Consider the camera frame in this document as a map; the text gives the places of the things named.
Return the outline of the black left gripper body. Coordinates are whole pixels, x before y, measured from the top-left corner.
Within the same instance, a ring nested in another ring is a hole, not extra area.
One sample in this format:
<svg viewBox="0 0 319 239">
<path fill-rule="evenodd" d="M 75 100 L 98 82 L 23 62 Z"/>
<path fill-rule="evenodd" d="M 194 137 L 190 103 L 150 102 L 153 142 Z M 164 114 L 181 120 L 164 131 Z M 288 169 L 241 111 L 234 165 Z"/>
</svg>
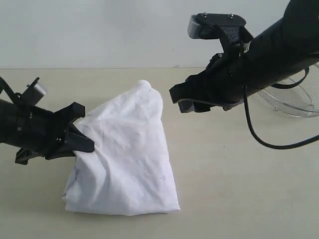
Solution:
<svg viewBox="0 0 319 239">
<path fill-rule="evenodd" d="M 9 144 L 20 148 L 15 163 L 27 164 L 32 158 L 44 157 L 50 139 L 84 116 L 85 107 L 76 102 L 56 112 L 10 103 Z"/>
</svg>

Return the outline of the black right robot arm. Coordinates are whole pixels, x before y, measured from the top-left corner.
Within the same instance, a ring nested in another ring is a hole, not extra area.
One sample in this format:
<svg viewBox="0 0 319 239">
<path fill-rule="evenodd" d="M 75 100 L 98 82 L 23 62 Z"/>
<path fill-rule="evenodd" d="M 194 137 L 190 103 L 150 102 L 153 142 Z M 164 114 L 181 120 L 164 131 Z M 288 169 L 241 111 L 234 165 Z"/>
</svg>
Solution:
<svg viewBox="0 0 319 239">
<path fill-rule="evenodd" d="M 192 39 L 218 39 L 222 53 L 215 54 L 206 69 L 173 86 L 169 93 L 180 111 L 226 111 L 244 97 L 275 86 L 319 60 L 319 3 L 292 0 L 281 19 L 258 36 L 252 36 L 245 20 L 233 14 L 199 13 L 190 18 Z"/>
</svg>

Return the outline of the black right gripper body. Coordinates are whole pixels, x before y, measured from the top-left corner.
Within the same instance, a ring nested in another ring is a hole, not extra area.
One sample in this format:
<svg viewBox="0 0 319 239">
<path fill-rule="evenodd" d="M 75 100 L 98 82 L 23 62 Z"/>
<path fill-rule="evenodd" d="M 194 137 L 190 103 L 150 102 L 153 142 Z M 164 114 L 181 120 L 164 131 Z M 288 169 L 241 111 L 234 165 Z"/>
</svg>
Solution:
<svg viewBox="0 0 319 239">
<path fill-rule="evenodd" d="M 227 90 L 222 86 L 234 78 L 230 71 L 231 63 L 244 58 L 244 54 L 244 46 L 235 46 L 226 53 L 215 54 L 205 70 L 197 75 L 190 75 L 185 82 L 176 84 L 169 90 L 172 102 L 178 104 L 178 101 L 183 99 L 209 102 L 212 107 L 222 107 L 224 111 L 244 104 L 247 110 L 247 86 L 240 86 L 241 98 L 235 102 L 226 100 Z"/>
</svg>

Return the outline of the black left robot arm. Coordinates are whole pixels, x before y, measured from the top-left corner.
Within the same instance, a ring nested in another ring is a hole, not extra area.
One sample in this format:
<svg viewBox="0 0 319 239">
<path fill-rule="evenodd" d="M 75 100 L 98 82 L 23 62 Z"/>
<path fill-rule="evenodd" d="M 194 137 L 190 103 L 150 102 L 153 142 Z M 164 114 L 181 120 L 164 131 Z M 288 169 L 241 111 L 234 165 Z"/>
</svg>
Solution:
<svg viewBox="0 0 319 239">
<path fill-rule="evenodd" d="M 22 165 L 36 157 L 52 160 L 74 156 L 75 151 L 91 153 L 94 141 L 74 125 L 84 116 L 85 107 L 79 103 L 52 112 L 1 100 L 0 141 L 19 148 L 15 162 Z"/>
</svg>

